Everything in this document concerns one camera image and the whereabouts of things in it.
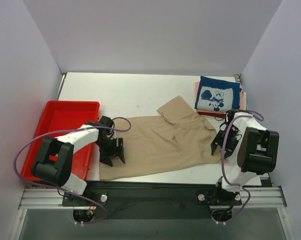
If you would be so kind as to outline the beige t-shirt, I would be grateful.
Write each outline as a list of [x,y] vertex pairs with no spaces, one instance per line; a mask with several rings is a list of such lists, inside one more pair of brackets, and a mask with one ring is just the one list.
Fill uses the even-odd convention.
[[157,109],[156,116],[116,119],[123,138],[125,162],[114,158],[112,166],[100,163],[102,181],[159,174],[206,164],[217,164],[222,153],[212,153],[217,135],[213,125],[177,96]]

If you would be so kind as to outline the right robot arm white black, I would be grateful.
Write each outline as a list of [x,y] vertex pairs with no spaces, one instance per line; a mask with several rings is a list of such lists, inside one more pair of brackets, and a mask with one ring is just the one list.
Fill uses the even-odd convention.
[[231,109],[210,144],[211,154],[221,149],[222,176],[212,191],[217,204],[239,201],[240,190],[251,179],[274,171],[280,135],[261,125],[265,118],[253,110]]

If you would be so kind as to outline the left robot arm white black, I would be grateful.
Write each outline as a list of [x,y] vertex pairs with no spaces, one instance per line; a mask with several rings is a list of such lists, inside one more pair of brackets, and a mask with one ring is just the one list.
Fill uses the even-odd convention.
[[80,206],[91,202],[92,194],[86,190],[87,182],[72,173],[74,154],[89,144],[99,147],[99,162],[109,167],[112,159],[125,163],[124,140],[116,138],[116,118],[102,116],[99,121],[89,121],[80,128],[58,137],[44,137],[31,168],[31,174],[67,192]]

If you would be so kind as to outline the folded blue printed t-shirt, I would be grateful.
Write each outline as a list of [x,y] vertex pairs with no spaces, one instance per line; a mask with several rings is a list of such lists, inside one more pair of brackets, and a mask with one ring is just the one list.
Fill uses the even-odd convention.
[[220,113],[231,109],[239,110],[241,91],[239,82],[201,76],[194,108]]

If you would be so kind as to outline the folded pink t-shirt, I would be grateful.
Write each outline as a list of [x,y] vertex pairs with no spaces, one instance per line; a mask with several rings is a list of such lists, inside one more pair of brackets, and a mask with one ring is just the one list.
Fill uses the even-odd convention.
[[[197,99],[197,94],[198,94],[198,89],[199,89],[199,84],[200,84],[200,82],[198,81],[198,82],[195,82],[195,84],[194,84],[194,100],[196,100]],[[241,93],[240,93],[240,109],[241,110],[243,110],[242,109],[242,104],[243,104],[243,90],[241,90]]]

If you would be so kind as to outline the red plastic tray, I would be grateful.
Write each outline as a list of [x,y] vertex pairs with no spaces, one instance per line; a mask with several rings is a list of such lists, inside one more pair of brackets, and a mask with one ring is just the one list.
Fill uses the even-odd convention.
[[74,144],[71,172],[82,180],[87,179],[93,154],[93,143],[98,130],[88,129],[88,122],[97,122],[100,103],[97,101],[47,102],[35,131],[35,137],[49,133],[51,138],[61,138]]

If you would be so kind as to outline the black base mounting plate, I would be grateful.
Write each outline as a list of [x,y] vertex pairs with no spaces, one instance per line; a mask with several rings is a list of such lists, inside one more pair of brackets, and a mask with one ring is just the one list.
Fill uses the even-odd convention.
[[216,184],[88,181],[84,198],[64,193],[62,206],[72,207],[76,220],[195,220],[209,219],[214,209],[242,204],[238,192]]

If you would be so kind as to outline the aluminium frame rail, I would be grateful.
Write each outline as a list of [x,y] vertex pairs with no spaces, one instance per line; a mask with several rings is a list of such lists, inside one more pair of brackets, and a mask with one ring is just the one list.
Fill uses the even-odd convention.
[[142,188],[142,187],[110,187],[98,188],[91,203],[80,197],[72,196],[55,189],[31,188],[24,190],[19,209],[74,209],[86,210],[96,208],[97,204],[106,209],[112,205],[135,204],[195,204],[211,208],[239,208],[246,204],[248,208],[282,208],[287,203],[280,187],[249,187],[239,192],[240,200],[218,203],[212,190],[195,188]]

